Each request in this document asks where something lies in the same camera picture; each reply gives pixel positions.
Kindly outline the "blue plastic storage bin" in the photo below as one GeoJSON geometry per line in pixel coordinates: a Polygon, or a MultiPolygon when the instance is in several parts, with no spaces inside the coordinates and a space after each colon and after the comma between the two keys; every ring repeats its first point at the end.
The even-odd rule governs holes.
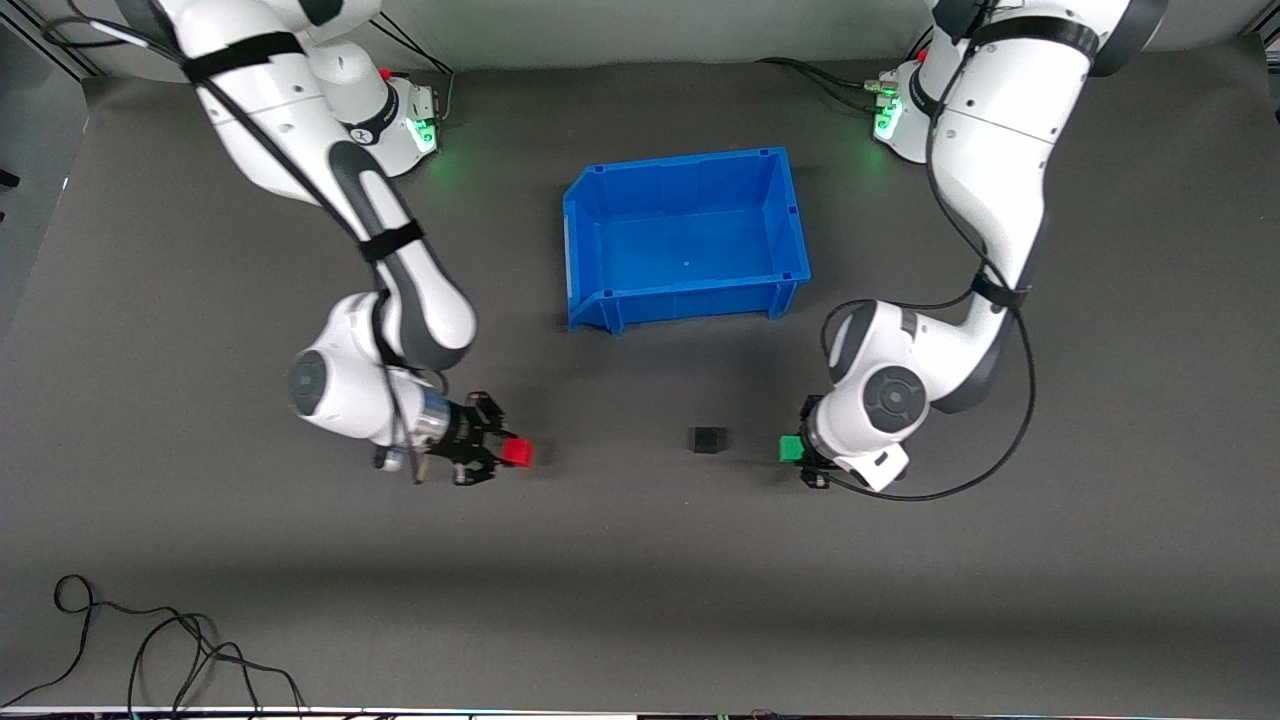
{"type": "Polygon", "coordinates": [[[562,200],[567,327],[783,316],[809,263],[781,146],[588,167],[562,200]]]}

